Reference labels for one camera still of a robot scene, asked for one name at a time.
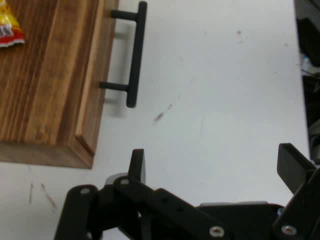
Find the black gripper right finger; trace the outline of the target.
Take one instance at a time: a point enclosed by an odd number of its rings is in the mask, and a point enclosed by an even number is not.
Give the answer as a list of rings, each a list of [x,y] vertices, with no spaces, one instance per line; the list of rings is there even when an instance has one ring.
[[[293,196],[273,224],[278,240],[320,238],[320,170],[291,143],[278,146],[277,173]]]

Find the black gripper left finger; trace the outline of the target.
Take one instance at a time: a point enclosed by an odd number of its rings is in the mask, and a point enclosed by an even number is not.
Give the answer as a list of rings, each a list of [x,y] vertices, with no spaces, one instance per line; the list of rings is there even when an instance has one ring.
[[[131,240],[230,240],[224,224],[164,189],[145,184],[145,156],[132,152],[128,172],[102,189],[70,189],[55,232],[57,240],[100,240],[119,229]]]

